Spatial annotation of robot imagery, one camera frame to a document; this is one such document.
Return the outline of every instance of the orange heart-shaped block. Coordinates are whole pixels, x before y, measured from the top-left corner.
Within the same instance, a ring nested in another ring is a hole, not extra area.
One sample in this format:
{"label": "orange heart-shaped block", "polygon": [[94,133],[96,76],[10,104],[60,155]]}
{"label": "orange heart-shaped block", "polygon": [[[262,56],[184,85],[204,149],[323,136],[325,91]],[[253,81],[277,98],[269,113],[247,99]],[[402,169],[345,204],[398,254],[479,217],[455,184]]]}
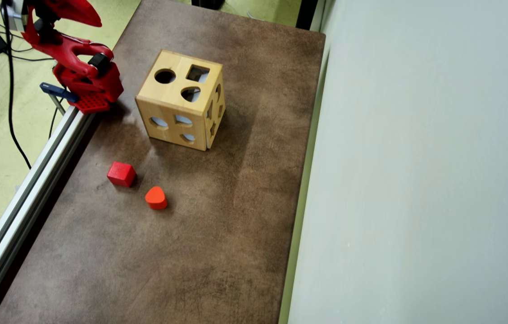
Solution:
{"label": "orange heart-shaped block", "polygon": [[164,209],[168,205],[161,187],[153,187],[146,194],[146,202],[151,209]]}

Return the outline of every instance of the gray wall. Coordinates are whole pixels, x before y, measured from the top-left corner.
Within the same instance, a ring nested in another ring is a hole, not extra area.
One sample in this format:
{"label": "gray wall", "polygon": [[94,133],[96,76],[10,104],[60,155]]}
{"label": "gray wall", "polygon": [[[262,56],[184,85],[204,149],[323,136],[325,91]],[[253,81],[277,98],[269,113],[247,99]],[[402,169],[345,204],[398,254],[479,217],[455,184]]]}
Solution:
{"label": "gray wall", "polygon": [[324,12],[289,322],[508,323],[508,0]]}

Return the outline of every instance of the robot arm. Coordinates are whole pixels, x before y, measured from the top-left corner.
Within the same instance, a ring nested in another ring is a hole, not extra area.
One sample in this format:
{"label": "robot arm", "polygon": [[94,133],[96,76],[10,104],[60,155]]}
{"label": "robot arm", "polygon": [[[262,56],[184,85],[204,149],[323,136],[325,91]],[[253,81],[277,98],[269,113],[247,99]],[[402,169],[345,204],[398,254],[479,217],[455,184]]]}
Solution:
{"label": "robot arm", "polygon": [[[54,23],[69,19],[101,27],[102,22],[86,0],[13,0],[2,14],[9,17],[9,28],[20,31],[32,48],[53,57],[58,64],[54,75],[73,94],[74,105],[83,113],[109,109],[124,90],[114,54],[105,45],[91,43],[60,33]],[[78,55],[92,55],[88,63]]]}

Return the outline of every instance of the wooden shape sorter box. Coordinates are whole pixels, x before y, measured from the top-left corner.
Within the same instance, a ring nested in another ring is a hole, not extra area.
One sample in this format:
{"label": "wooden shape sorter box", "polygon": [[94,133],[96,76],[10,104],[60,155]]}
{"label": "wooden shape sorter box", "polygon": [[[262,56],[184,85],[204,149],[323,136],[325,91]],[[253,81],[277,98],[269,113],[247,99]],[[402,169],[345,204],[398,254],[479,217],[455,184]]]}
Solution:
{"label": "wooden shape sorter box", "polygon": [[162,50],[136,104],[149,137],[209,149],[226,110],[222,65]]}

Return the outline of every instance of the red block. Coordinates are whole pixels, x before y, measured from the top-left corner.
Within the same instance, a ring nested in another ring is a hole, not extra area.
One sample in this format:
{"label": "red block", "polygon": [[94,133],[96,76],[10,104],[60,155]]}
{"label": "red block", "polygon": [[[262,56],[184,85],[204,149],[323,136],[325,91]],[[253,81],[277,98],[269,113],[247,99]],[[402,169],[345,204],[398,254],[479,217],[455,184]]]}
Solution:
{"label": "red block", "polygon": [[136,171],[130,164],[114,161],[110,171],[108,171],[108,179],[116,186],[130,187],[136,176]]}

